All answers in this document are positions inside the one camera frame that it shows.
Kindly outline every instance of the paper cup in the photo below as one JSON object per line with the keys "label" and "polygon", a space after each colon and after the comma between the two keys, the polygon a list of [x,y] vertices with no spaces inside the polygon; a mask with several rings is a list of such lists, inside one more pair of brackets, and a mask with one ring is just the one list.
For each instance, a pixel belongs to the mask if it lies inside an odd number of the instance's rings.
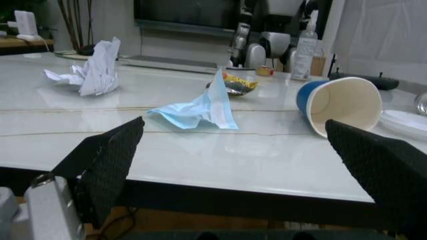
{"label": "paper cup", "polygon": [[325,123],[333,119],[363,130],[380,120],[381,96],[375,85],[359,77],[306,83],[296,104],[314,131],[327,138]]}

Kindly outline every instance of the cable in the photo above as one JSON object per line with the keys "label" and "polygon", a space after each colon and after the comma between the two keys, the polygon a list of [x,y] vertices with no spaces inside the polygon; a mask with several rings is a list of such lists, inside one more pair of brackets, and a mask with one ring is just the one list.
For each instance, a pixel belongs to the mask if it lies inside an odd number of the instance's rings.
{"label": "cable", "polygon": [[115,223],[120,222],[124,219],[127,218],[131,218],[132,219],[132,225],[130,227],[128,227],[126,230],[124,230],[122,233],[120,233],[118,236],[116,236],[115,238],[113,238],[112,240],[118,240],[121,237],[123,237],[124,235],[126,235],[127,233],[129,233],[136,225],[136,218],[135,218],[135,213],[139,210],[139,208],[136,208],[135,210],[131,210],[129,207],[126,207],[127,209],[127,214],[117,217],[116,219],[112,220],[111,222],[109,222],[101,231],[101,233],[99,234],[97,240],[102,240],[103,237],[106,236],[106,231]]}
{"label": "cable", "polygon": [[43,41],[44,46],[46,47],[46,51],[49,53],[51,50],[49,49],[48,43],[45,41],[45,39],[40,35],[37,35],[37,38]]}

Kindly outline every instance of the surgical face mask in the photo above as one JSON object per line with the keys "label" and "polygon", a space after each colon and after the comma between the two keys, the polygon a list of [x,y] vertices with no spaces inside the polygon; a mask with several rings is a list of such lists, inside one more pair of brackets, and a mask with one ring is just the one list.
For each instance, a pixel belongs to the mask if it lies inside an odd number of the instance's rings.
{"label": "surgical face mask", "polygon": [[193,129],[201,120],[209,121],[220,129],[239,129],[230,107],[230,100],[219,69],[204,93],[188,103],[174,103],[147,111],[148,115],[158,113],[181,129]]}

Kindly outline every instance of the glossy table surface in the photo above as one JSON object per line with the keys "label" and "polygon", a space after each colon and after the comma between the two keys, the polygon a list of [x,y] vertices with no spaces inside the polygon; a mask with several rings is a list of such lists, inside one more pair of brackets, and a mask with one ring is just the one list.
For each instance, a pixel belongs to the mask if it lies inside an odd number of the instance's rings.
{"label": "glossy table surface", "polygon": [[[49,171],[85,137],[142,115],[144,135],[130,180],[373,202],[329,142],[303,120],[295,104],[302,83],[286,73],[258,77],[257,89],[230,99],[240,130],[207,122],[182,130],[145,112],[191,101],[213,75],[117,64],[116,90],[80,97],[75,87],[48,80],[43,69],[65,74],[84,61],[37,54],[0,57],[0,167]],[[383,109],[414,111],[411,93],[392,90],[381,97]],[[427,152],[425,142],[380,124],[373,132]]]}

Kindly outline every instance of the crumpled paper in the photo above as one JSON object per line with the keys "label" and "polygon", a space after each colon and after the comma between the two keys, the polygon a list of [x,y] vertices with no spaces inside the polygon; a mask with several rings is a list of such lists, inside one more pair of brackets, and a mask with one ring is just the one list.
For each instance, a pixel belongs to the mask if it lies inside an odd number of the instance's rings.
{"label": "crumpled paper", "polygon": [[119,85],[114,67],[120,43],[117,37],[113,37],[112,41],[98,42],[84,67],[76,64],[71,66],[73,74],[57,74],[47,69],[44,74],[51,80],[80,86],[80,96],[109,93]]}

